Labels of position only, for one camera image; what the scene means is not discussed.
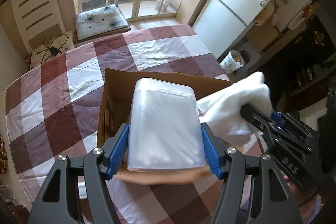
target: sticker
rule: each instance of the sticker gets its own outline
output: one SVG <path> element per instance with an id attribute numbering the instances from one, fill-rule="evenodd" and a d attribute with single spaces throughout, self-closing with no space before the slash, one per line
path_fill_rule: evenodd
<path id="1" fill-rule="evenodd" d="M 85 181 L 78 182 L 78 192 L 79 192 L 79 199 L 87 198 Z"/>

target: metal screw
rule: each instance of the metal screw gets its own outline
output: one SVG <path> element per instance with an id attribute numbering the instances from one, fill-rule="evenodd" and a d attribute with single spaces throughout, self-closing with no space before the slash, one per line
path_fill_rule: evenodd
<path id="1" fill-rule="evenodd" d="M 294 169 L 292 170 L 292 173 L 294 175 L 297 175 L 297 173 L 299 173 L 299 169 L 297 167 L 294 167 Z"/>
<path id="2" fill-rule="evenodd" d="M 95 155 L 99 155 L 103 152 L 103 150 L 99 147 L 96 147 L 92 150 L 92 152 L 95 154 Z"/>
<path id="3" fill-rule="evenodd" d="M 63 160 L 65 160 L 67 158 L 67 155 L 59 155 L 58 156 L 58 160 L 60 160 L 60 161 L 63 161 Z"/>
<path id="4" fill-rule="evenodd" d="M 234 147 L 228 147 L 227 150 L 226 150 L 226 152 L 228 152 L 229 154 L 234 154 L 234 153 L 236 153 L 236 151 L 237 150 Z"/>
<path id="5" fill-rule="evenodd" d="M 262 158 L 263 158 L 264 160 L 270 160 L 270 159 L 271 159 L 271 156 L 268 155 L 268 154 L 263 154 Z"/>

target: checkered tablecloth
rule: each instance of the checkered tablecloth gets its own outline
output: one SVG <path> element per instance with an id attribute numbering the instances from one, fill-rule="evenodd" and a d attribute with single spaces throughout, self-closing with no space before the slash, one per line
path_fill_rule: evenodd
<path id="1" fill-rule="evenodd" d="M 6 122 L 16 172 L 34 201 L 59 154 L 81 156 L 96 147 L 105 68 L 223 74 L 188 25 L 105 37 L 30 70 L 7 88 Z M 189 185 L 108 182 L 122 223 L 206 224 L 222 182 L 214 176 Z M 86 222 L 88 204 L 81 200 Z"/>

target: blue gripper pad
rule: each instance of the blue gripper pad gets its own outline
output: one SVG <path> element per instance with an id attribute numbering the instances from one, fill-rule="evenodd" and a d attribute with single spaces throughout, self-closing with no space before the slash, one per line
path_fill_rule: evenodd
<path id="1" fill-rule="evenodd" d="M 128 144 L 128 131 L 129 125 L 125 127 L 113 149 L 111 156 L 109 157 L 109 168 L 106 173 L 109 179 L 111 179 L 118 172 L 123 160 L 123 156 L 125 155 Z"/>
<path id="2" fill-rule="evenodd" d="M 222 177 L 223 172 L 221 170 L 221 161 L 219 154 L 217 153 L 215 147 L 213 146 L 210 140 L 210 137 L 208 136 L 206 130 L 202 125 L 201 130 L 204 144 L 205 159 L 208 162 L 211 173 L 213 173 L 218 179 L 220 179 Z"/>
<path id="3" fill-rule="evenodd" d="M 281 114 L 279 114 L 278 112 L 276 112 L 276 111 L 273 110 L 272 113 L 271 113 L 271 119 L 273 121 L 275 121 L 275 124 L 278 127 L 280 127 L 281 129 L 284 128 L 285 121 L 282 119 Z"/>

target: decorative item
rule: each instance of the decorative item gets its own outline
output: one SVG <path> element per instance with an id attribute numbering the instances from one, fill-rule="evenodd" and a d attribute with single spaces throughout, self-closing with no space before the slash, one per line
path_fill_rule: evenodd
<path id="1" fill-rule="evenodd" d="M 314 31 L 314 43 L 320 46 L 324 46 L 324 33 Z"/>
<path id="2" fill-rule="evenodd" d="M 229 75 L 244 66 L 244 59 L 239 52 L 231 50 L 219 65 Z"/>

